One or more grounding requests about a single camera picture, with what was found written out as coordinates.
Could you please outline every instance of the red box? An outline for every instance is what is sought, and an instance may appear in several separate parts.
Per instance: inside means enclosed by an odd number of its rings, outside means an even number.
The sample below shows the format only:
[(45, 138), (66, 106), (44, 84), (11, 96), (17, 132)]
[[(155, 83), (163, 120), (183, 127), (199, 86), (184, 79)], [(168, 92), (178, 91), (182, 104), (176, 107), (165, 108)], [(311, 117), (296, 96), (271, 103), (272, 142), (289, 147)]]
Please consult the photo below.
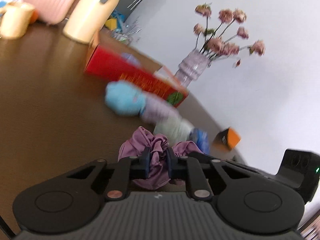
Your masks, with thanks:
[[(126, 48), (123, 52), (128, 52), (128, 49), (130, 49), (129, 53), (134, 56), (138, 53), (132, 48)], [(147, 72), (143, 61), (149, 61), (150, 59), (146, 58), (143, 60), (141, 57), (145, 56), (139, 55), (140, 57), (137, 58), (142, 64), (141, 69), (126, 62), (120, 55), (112, 52), (105, 45), (99, 44), (99, 35), (95, 35), (89, 48), (89, 59), (85, 68), (85, 73), (99, 76), (108, 81), (127, 80), (140, 87), (142, 90), (154, 93), (177, 107), (188, 96), (188, 91), (179, 85), (172, 85), (165, 80), (155, 77), (152, 73), (149, 73), (152, 71), (154, 72), (153, 69), (149, 68), (149, 72)]]

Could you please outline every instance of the white wall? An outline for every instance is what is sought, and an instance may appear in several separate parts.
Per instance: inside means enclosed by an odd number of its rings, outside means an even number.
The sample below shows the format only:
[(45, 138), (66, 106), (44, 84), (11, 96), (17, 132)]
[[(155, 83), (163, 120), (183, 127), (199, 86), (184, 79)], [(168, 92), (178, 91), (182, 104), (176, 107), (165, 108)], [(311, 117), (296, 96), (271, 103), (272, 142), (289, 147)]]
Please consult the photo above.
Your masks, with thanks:
[[(237, 69), (231, 59), (212, 64), (190, 91), (220, 126), (240, 134), (237, 149), (251, 166), (276, 173), (287, 148), (320, 153), (320, 0), (144, 0), (128, 20), (139, 16), (142, 27), (133, 45), (175, 73), (194, 47), (193, 26), (205, 23), (194, 13), (204, 2), (212, 2), (212, 27), (220, 9), (243, 9), (249, 41), (263, 39), (267, 49), (263, 57), (241, 54)], [(320, 190), (307, 215), (319, 206)]]

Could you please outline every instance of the dried rose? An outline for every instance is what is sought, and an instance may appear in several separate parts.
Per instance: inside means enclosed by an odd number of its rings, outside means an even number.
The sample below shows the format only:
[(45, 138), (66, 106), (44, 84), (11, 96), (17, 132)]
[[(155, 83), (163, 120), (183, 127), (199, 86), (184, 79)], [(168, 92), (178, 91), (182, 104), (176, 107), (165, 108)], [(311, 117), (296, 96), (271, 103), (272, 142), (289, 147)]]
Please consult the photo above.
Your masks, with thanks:
[(256, 41), (252, 47), (250, 47), (249, 51), (250, 54), (257, 53), (259, 56), (262, 56), (266, 50), (266, 46), (264, 45), (264, 42), (262, 40)]
[(219, 12), (219, 19), (223, 23), (230, 23), (233, 19), (233, 14), (230, 9), (224, 9)]
[(243, 27), (239, 27), (238, 31), (237, 31), (237, 35), (245, 40), (247, 40), (249, 38), (249, 34), (248, 34), (248, 30), (246, 30)]
[(220, 54), (222, 55), (237, 55), (239, 53), (240, 47), (235, 43), (225, 43), (220, 50)]
[(244, 23), (247, 19), (247, 15), (244, 13), (244, 11), (239, 9), (236, 9), (233, 12), (233, 17), (238, 23)]
[(194, 27), (193, 27), (193, 32), (196, 34), (196, 35), (199, 35), (200, 33), (204, 33), (205, 29), (204, 27), (197, 23)]
[(222, 46), (223, 41), (221, 38), (211, 38), (207, 43), (207, 47), (216, 53), (221, 50)]
[(196, 13), (201, 14), (204, 17), (209, 17), (211, 16), (211, 7), (210, 5), (203, 4), (203, 5), (198, 5), (195, 9)]

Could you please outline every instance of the glass vase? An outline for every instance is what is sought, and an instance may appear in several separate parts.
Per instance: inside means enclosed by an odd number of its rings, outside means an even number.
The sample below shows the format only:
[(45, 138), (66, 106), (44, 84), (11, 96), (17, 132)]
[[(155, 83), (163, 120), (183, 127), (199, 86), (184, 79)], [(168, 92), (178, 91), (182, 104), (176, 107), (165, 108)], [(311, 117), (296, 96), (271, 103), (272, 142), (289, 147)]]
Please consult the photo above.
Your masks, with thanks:
[(209, 67), (209, 64), (210, 60), (197, 49), (194, 49), (179, 64), (179, 70), (174, 76), (183, 87), (187, 87), (191, 81), (198, 79), (202, 72)]

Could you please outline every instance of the brown wooden table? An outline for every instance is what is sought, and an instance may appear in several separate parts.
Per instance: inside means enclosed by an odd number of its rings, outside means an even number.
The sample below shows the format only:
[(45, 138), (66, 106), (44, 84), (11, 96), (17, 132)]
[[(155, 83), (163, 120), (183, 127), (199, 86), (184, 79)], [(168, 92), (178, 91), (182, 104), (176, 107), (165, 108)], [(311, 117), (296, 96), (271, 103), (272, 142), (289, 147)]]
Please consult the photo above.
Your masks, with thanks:
[[(86, 53), (59, 26), (35, 24), (19, 40), (0, 39), (0, 215), (16, 233), (18, 193), (98, 158), (116, 162), (140, 125), (153, 130), (105, 106), (106, 82), (83, 74)], [(191, 95), (180, 109), (211, 138), (219, 131)]]

